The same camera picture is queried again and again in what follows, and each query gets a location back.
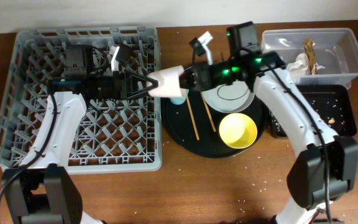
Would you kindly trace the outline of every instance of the wooden table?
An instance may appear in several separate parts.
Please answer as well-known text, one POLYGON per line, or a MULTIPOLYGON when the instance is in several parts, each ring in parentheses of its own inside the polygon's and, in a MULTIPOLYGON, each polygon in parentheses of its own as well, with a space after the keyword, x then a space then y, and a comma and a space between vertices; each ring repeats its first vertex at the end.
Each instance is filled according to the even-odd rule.
MULTIPOLYGON (((259 35, 269 29, 349 27, 358 40, 358 21, 256 27, 259 35)), ((214 36, 209 45, 214 57, 220 58, 220 52, 227 57, 226 26, 162 28, 158 29, 162 67, 188 63, 189 41, 207 30, 214 36)), ((0 104, 14 39, 15 34, 0 34, 0 104)), ((358 78, 352 82, 349 94, 358 127, 358 78)), ((228 223, 270 218, 283 209, 289 197, 285 178, 295 161, 288 140, 274 139, 266 131, 252 149, 241 155, 207 159, 183 149, 162 131, 163 142, 169 143, 164 144, 160 170, 72 177, 90 215, 108 223, 228 223)), ((334 217, 358 223, 358 172, 355 189, 336 202, 332 210, 334 217)), ((5 200, 1 220, 11 222, 5 200)))

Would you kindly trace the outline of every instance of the black rectangular tray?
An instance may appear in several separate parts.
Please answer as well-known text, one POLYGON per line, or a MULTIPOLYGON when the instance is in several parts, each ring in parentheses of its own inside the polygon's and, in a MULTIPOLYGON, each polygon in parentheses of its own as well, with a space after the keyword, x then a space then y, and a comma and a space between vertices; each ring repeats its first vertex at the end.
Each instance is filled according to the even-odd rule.
MULTIPOLYGON (((354 136, 357 133, 351 102, 344 86, 298 85, 297 87, 321 119, 338 135, 354 136), (328 123, 330 119, 334 120, 333 124, 328 123)), ((286 138, 287 135, 272 112, 270 112, 270 117, 272 118, 272 136, 286 138)))

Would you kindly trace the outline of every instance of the chopstick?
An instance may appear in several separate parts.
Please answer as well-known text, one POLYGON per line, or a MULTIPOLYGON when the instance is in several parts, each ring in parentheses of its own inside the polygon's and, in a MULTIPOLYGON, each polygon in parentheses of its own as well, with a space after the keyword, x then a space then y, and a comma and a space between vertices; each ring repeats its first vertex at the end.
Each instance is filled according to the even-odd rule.
POLYGON ((205 106, 205 109, 206 109, 206 113, 208 114, 209 122, 211 122, 212 129, 214 130, 214 132, 216 132, 214 121, 212 120, 211 113, 209 112, 209 108, 208 108, 208 105, 206 104, 206 102, 204 100, 203 94, 201 94, 201 99, 203 99, 204 106, 205 106))
POLYGON ((188 96, 187 96, 187 98, 186 98, 186 101, 187 101, 187 106, 189 107, 191 122, 193 123, 194 132, 196 133, 196 138, 197 138, 197 141, 198 141, 198 140, 200 140, 200 137, 198 136, 197 127, 196 127, 196 122, 194 121, 193 111, 191 110, 190 100, 189 100, 189 97, 188 97, 188 96))

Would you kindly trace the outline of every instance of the white plate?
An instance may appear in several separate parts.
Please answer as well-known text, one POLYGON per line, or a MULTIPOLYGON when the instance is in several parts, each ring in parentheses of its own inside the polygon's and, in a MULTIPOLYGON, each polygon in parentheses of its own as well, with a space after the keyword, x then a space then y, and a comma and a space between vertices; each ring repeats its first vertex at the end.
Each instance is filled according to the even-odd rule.
POLYGON ((246 83, 241 81, 235 81, 232 85, 221 85, 202 94, 210 107, 222 113, 236 113, 246 109, 255 96, 246 83))

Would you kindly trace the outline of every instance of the yellow bowl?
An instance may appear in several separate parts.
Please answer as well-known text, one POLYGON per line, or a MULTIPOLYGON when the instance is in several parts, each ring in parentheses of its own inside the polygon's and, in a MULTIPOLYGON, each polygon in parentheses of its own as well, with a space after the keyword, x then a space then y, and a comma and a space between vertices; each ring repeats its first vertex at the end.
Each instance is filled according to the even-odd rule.
POLYGON ((254 143, 258 135, 255 122, 245 114, 233 113, 224 117, 219 125, 223 142, 233 149, 243 149, 254 143))

